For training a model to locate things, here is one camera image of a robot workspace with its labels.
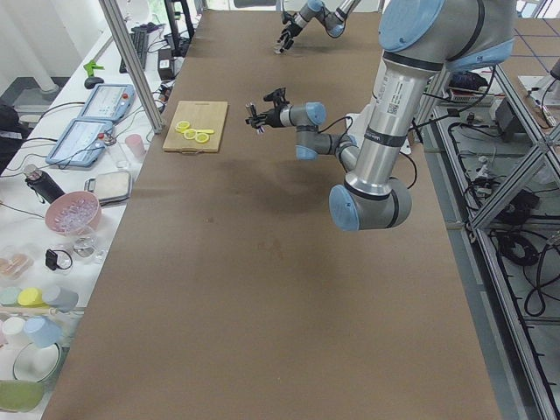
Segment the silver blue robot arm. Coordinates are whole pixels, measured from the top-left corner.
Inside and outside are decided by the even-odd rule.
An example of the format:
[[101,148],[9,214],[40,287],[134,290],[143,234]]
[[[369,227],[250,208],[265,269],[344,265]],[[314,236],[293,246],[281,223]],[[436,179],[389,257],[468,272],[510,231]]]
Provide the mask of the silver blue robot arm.
[[322,24],[330,38],[339,38],[346,29],[348,16],[360,2],[343,1],[335,10],[328,10],[323,1],[309,0],[295,13],[282,9],[283,29],[276,41],[275,52],[280,54],[289,50],[294,39],[313,19]]
[[373,110],[360,143],[348,134],[320,132],[324,105],[291,105],[284,88],[264,96],[274,106],[263,113],[248,104],[246,123],[257,131],[295,128],[299,159],[337,157],[346,172],[343,184],[329,195],[338,228],[396,227],[410,214],[411,197],[392,171],[429,78],[442,69],[471,70],[506,60],[513,51],[516,17],[513,1],[390,2],[379,26],[381,83],[372,93]]

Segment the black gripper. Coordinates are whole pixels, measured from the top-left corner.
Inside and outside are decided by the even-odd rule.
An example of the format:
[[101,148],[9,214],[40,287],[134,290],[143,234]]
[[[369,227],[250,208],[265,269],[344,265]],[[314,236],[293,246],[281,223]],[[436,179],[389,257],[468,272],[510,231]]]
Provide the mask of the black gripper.
[[248,111],[248,118],[245,122],[247,125],[254,127],[257,133],[263,133],[266,126],[272,128],[291,126],[290,107],[273,108],[264,113],[258,113],[255,104],[249,102],[246,104],[246,110]]
[[296,37],[302,31],[302,28],[294,17],[289,18],[284,23],[285,27],[281,33],[279,45],[282,45],[284,50],[287,51],[293,45],[293,37]]

